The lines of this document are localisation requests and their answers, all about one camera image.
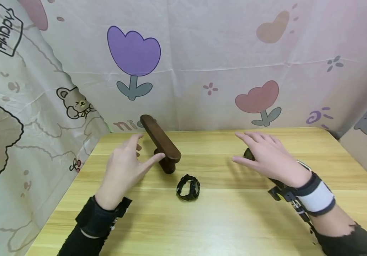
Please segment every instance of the table surface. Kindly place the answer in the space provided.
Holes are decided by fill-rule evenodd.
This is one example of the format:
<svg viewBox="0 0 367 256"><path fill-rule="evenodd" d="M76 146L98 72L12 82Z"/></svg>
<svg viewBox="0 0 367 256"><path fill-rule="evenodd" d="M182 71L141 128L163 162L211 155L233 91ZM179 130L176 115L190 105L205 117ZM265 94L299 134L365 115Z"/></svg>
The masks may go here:
<svg viewBox="0 0 367 256"><path fill-rule="evenodd" d="M275 135L291 154L321 176L337 203L367 230L367 172L325 130L257 129ZM308 226L291 205L267 193L273 184L231 161L246 145L232 130L168 132L181 151L176 171L159 165L127 194L133 200L100 255L323 255ZM27 255L57 255L75 226L75 217L100 185L111 151L131 134L108 134L78 173ZM155 149L148 135L139 159ZM196 201L176 196L181 177L201 183Z"/></svg>

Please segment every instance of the left hand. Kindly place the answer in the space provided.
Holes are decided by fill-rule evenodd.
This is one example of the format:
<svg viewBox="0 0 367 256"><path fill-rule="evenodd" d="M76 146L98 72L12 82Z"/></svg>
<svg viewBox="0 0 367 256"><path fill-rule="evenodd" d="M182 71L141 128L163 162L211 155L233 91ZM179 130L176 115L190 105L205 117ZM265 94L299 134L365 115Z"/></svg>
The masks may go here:
<svg viewBox="0 0 367 256"><path fill-rule="evenodd" d="M142 147L138 140L142 134L134 134L109 156L103 181L95 193L95 200L104 210L114 210L124 194L140 181L155 163L165 157L158 153L146 162L139 162L137 157Z"/></svg>

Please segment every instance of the pink flower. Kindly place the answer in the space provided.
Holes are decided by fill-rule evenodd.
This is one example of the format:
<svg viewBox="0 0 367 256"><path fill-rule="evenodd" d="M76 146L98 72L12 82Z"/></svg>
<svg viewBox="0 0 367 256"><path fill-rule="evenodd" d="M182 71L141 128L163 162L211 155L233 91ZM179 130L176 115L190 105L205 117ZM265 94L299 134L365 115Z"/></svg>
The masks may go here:
<svg viewBox="0 0 367 256"><path fill-rule="evenodd" d="M279 86L275 81L267 81L262 87L251 89L248 94L235 98L238 108L247 113L261 113L275 103L279 95Z"/></svg>

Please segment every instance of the fabric backdrop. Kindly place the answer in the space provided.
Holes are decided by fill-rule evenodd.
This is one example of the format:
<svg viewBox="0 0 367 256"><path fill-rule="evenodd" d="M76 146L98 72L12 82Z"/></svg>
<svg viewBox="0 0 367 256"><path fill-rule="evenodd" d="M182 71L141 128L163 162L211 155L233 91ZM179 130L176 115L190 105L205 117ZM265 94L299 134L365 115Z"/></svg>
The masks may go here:
<svg viewBox="0 0 367 256"><path fill-rule="evenodd" d="M105 123L142 114L318 126L367 169L367 1L0 0L0 255L25 253Z"/></svg>

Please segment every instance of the hand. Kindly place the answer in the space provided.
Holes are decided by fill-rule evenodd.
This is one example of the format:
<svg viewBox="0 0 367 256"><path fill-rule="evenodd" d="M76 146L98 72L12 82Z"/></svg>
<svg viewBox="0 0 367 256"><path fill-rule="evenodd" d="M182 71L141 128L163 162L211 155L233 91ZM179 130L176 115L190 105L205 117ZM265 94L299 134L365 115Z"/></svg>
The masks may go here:
<svg viewBox="0 0 367 256"><path fill-rule="evenodd" d="M311 173L302 167L274 136L261 132L235 135L249 147L255 161L234 156L233 162L253 168L261 175L281 181L292 188L300 188L310 180Z"/></svg>
<svg viewBox="0 0 367 256"><path fill-rule="evenodd" d="M144 177L152 165L165 157L164 153L158 153L146 162L139 162L137 150L142 148L138 139L142 136L132 135L109 156L103 181L95 194L95 200L103 209L114 210L124 194Z"/></svg>

